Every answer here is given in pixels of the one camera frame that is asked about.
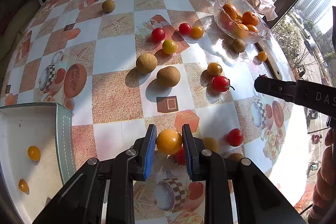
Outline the right hand bare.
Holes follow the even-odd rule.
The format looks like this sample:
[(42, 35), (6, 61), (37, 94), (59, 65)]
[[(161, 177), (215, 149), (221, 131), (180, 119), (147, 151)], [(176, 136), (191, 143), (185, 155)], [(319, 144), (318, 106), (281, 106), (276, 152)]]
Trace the right hand bare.
[(333, 136), (335, 130), (329, 129), (325, 138), (326, 149), (317, 173), (317, 181), (313, 190), (313, 207), (308, 216), (308, 223), (319, 223), (325, 216), (325, 210), (334, 201), (333, 186), (335, 184), (335, 166), (333, 157)]

